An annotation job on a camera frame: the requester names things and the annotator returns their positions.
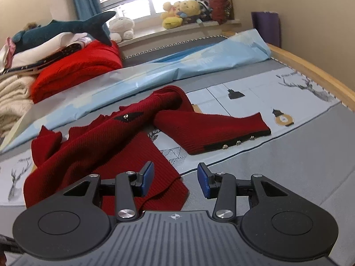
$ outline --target compass logo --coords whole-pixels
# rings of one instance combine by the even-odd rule
[[[181,217],[181,215],[174,213],[173,215],[171,215],[169,217],[176,220],[176,219],[179,219]]]

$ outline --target stuffed shark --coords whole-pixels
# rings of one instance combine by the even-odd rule
[[[12,37],[16,44],[15,54],[37,47],[63,32],[88,33],[94,39],[111,46],[110,38],[103,30],[102,25],[115,15],[116,12],[109,11],[97,14],[86,21],[52,20],[47,26],[20,31]]]

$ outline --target lamp print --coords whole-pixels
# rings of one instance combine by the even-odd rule
[[[232,89],[228,89],[228,97],[230,100],[233,100],[233,99],[237,99],[237,98],[242,98],[244,97],[245,95],[241,92],[234,92]]]
[[[272,111],[272,113],[275,115],[275,123],[280,125],[280,126],[291,126],[294,123],[293,118],[288,115],[288,114],[284,114],[282,113],[280,110],[275,110]]]

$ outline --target red pillow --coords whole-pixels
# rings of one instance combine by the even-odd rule
[[[212,8],[212,20],[220,25],[227,22],[233,14],[232,0],[208,0],[208,2]]]
[[[97,40],[86,48],[45,68],[31,86],[34,103],[53,96],[94,77],[121,69],[118,46],[107,46]]]

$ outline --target gray ribbed grip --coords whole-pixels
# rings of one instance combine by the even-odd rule
[[[86,255],[44,261],[24,254],[13,266],[295,266],[251,249],[231,223],[212,220],[206,211],[147,211],[137,221],[120,223],[110,238]],[[327,258],[301,266],[334,266]]]

